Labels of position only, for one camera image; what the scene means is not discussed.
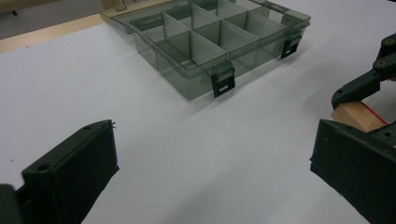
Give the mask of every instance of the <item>wooden block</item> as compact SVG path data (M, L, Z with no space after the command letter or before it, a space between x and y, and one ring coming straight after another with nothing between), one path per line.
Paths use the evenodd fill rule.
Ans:
M387 123L363 102L344 103L332 112L332 117L364 132L378 129Z

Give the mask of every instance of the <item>plastic storage box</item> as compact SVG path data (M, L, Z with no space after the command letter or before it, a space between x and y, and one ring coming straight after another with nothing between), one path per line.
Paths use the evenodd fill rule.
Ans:
M219 96L234 79L292 54L310 17L265 0L160 0L101 12L138 52L187 99L213 90Z

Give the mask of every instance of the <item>white table surface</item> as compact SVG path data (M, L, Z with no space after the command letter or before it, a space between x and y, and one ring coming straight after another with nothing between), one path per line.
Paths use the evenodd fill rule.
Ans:
M277 0L312 17L298 51L186 101L107 24L0 55L0 181L84 125L116 121L120 171L83 223L368 223L309 171L331 97L396 30L385 0ZM366 102L395 120L394 87Z

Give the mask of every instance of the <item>black plastic latch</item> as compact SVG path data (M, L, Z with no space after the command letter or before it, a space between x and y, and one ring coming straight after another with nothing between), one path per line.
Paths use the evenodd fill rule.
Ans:
M298 44L303 37L301 35L297 35L294 38L285 41L282 49L282 55L280 56L281 59L284 59L294 53L297 50Z
M235 87L235 69L232 63L224 63L213 67L211 70L211 79L213 94L215 97L232 90Z

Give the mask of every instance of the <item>black mechanical part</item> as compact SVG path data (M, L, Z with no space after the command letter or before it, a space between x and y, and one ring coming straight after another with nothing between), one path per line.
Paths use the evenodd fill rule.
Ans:
M118 170L111 120L85 126L23 170L20 189L0 186L0 224L79 224Z
M235 69L232 63L224 63L213 67L210 71L213 95L218 97L235 87Z
M294 38L292 38L291 40L285 41L280 58L284 59L284 58L288 57L289 55L291 55L292 53L294 53L295 51L297 51L298 45L300 44L300 40L302 38L303 37L301 35L297 35Z
M396 77L396 34L381 41L373 69L358 77L332 96L332 108L342 103L361 101L380 90L380 82Z
M311 171L372 224L396 223L395 123L364 133L321 120Z

